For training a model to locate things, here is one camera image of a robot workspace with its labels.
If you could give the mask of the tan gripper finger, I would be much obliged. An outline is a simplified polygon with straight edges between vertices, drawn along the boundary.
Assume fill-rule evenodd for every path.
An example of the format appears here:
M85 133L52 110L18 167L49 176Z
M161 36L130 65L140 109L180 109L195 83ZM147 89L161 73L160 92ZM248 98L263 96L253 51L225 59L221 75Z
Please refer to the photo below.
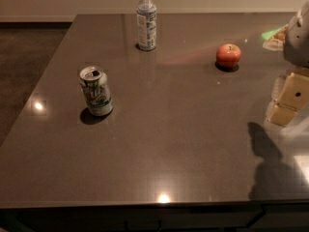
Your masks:
M297 72L289 74L278 97L278 103L300 110L309 102L309 77Z
M287 126L297 115L295 108L271 101L267 108L267 120L277 126Z

